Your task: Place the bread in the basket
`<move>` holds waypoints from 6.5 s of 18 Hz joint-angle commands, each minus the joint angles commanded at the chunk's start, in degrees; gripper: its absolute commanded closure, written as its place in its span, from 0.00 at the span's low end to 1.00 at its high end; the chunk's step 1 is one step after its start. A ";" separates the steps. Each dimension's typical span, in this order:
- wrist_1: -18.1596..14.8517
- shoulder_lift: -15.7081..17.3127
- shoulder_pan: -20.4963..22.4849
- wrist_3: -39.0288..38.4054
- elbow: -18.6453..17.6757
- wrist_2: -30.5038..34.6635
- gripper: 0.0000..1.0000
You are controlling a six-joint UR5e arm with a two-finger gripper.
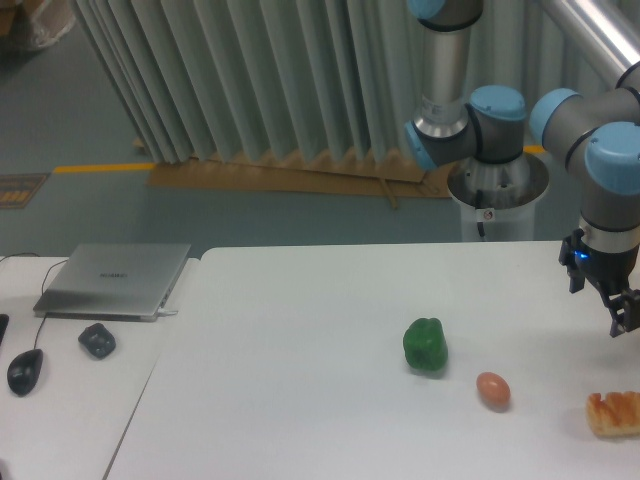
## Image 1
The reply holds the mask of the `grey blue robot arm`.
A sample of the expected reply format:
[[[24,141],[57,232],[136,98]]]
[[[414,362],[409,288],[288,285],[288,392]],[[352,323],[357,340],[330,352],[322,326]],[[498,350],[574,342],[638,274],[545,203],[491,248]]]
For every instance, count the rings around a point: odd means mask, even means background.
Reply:
[[[463,92],[472,26],[480,1],[413,1],[431,61],[422,102],[405,126],[418,165],[456,163],[450,193],[475,213],[478,232],[492,214],[535,202],[544,166],[524,153],[531,135],[579,180],[578,227],[559,261],[571,292],[599,293],[618,336],[639,326],[639,293],[629,277],[639,253],[639,34],[608,1],[545,1],[542,9],[581,48],[610,90],[587,98],[570,89],[544,95],[532,109],[515,89],[489,85]]]

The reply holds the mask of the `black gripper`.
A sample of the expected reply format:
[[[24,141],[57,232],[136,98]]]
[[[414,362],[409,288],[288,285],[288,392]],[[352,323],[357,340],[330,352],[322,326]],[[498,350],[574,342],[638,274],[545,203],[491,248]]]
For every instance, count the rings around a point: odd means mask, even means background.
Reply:
[[[603,252],[588,246],[582,229],[574,230],[561,244],[559,263],[569,276],[569,291],[579,292],[588,281],[602,294],[612,322],[610,336],[617,337],[639,328],[639,291],[631,289],[629,275],[636,264],[639,247],[624,252]]]

